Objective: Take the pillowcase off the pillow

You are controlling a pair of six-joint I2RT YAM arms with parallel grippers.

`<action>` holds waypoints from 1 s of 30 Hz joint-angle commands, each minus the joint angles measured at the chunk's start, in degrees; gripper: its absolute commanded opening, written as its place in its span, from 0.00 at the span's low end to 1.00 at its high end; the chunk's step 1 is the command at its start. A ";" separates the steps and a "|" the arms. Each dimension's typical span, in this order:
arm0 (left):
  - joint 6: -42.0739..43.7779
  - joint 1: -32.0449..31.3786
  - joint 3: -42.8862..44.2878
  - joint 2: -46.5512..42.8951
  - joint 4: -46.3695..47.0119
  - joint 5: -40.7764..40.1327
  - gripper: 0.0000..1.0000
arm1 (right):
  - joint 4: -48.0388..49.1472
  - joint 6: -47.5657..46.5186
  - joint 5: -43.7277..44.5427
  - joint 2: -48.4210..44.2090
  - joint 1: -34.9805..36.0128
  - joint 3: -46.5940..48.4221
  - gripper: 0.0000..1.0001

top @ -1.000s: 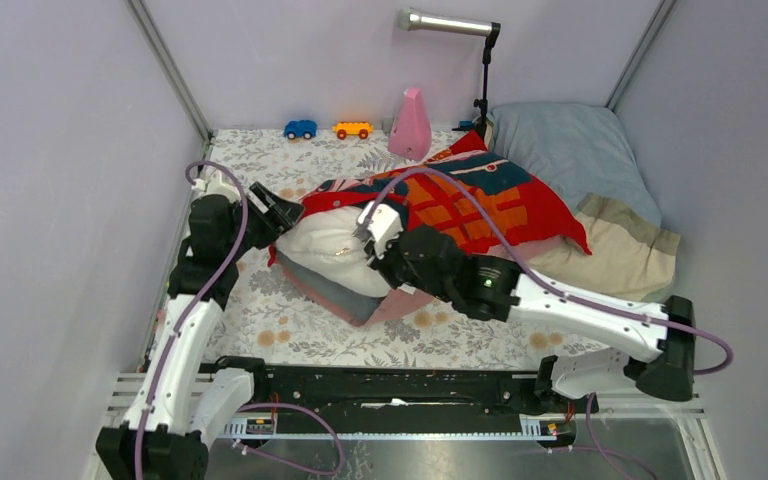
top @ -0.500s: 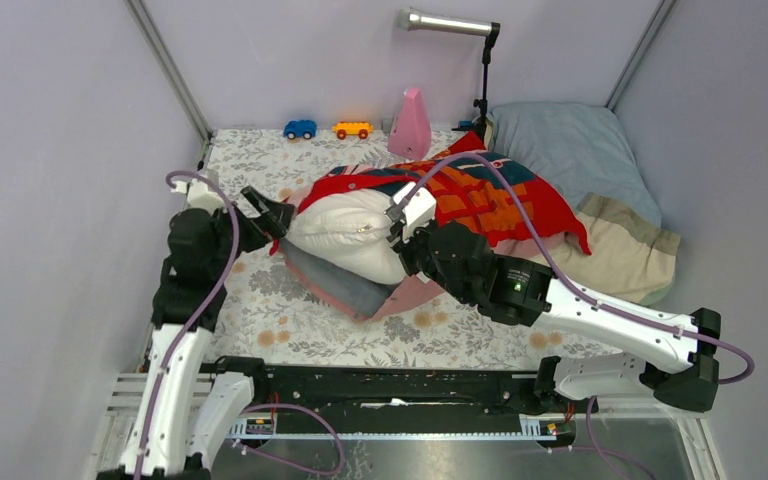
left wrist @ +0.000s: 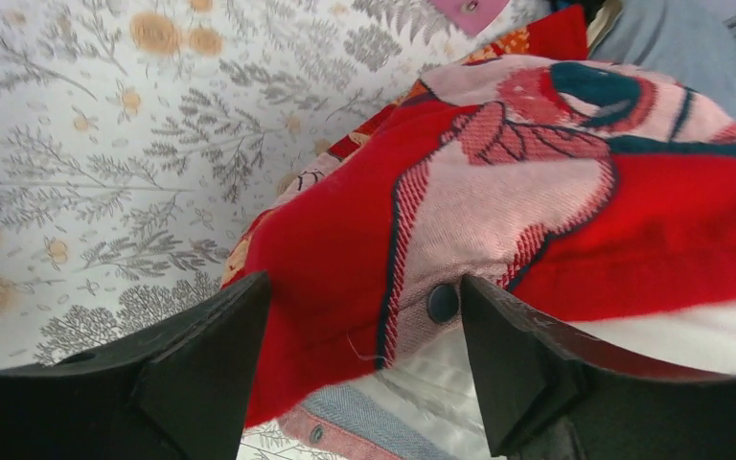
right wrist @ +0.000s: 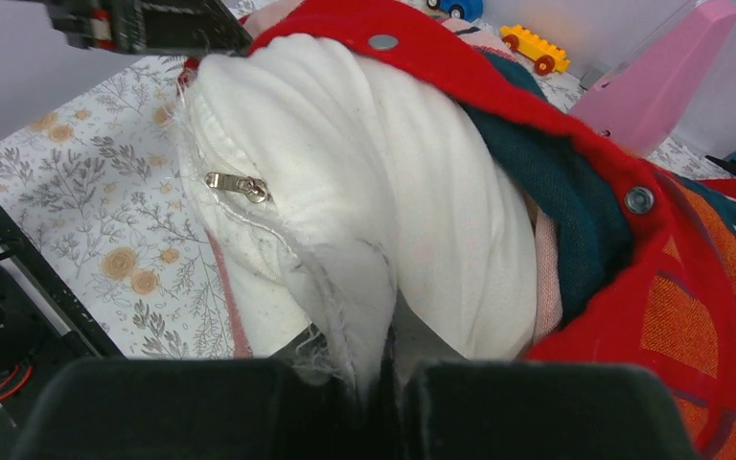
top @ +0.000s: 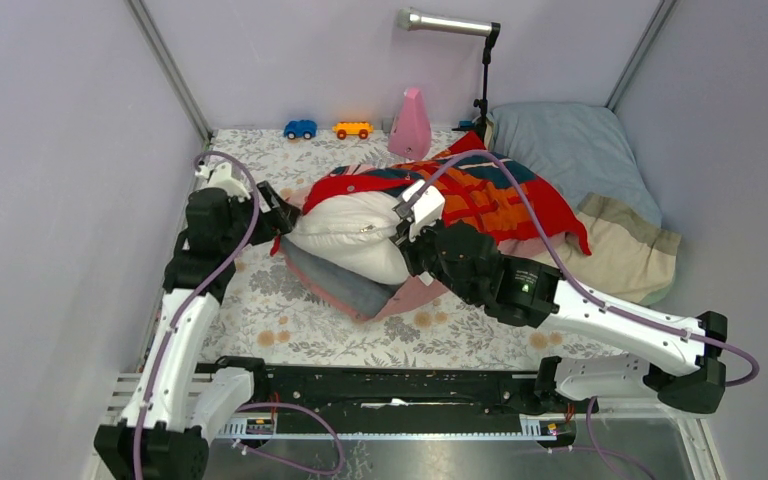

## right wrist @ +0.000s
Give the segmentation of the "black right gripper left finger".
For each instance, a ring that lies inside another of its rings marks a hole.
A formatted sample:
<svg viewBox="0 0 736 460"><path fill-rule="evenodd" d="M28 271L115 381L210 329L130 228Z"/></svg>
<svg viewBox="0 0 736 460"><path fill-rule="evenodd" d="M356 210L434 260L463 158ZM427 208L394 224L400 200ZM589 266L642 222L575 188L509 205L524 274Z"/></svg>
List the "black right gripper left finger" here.
<svg viewBox="0 0 736 460"><path fill-rule="evenodd" d="M335 382L275 359L74 362L45 387L16 459L378 459Z"/></svg>

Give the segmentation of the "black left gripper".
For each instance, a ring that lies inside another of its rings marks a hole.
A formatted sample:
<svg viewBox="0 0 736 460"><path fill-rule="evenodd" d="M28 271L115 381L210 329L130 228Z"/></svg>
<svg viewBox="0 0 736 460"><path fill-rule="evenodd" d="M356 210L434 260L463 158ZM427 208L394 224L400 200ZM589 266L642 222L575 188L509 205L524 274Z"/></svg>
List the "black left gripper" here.
<svg viewBox="0 0 736 460"><path fill-rule="evenodd" d="M59 0L42 3L69 45L131 56L240 56L253 37L221 1Z"/></svg>

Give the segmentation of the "white pillow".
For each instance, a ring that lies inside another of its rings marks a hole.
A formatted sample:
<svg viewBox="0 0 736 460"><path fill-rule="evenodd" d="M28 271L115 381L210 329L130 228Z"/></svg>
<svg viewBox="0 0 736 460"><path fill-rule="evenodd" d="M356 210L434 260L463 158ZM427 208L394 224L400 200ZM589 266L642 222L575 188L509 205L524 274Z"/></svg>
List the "white pillow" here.
<svg viewBox="0 0 736 460"><path fill-rule="evenodd" d="M208 56L176 109L185 193L365 399L399 297L458 354L512 359L538 310L526 200L465 110L337 41Z"/></svg>

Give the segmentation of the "red patterned pillowcase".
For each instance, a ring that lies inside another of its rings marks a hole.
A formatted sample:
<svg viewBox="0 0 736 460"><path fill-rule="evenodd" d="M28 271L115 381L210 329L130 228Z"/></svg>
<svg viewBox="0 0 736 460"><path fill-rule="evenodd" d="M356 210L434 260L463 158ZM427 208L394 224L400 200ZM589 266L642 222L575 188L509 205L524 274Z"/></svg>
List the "red patterned pillowcase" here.
<svg viewBox="0 0 736 460"><path fill-rule="evenodd" d="M279 37L327 38L462 107L535 233L535 329L514 358L647 368L697 452L736 459L736 179L694 181L620 149L462 20L398 1L280 1L243 24L254 46L233 58Z"/></svg>

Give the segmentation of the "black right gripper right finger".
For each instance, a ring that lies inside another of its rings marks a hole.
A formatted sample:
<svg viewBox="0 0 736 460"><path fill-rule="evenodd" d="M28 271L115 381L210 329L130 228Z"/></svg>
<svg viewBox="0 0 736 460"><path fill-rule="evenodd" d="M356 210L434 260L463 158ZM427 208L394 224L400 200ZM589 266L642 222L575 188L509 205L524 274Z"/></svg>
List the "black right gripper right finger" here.
<svg viewBox="0 0 736 460"><path fill-rule="evenodd" d="M632 366L431 361L402 397L410 459L696 459L671 395Z"/></svg>

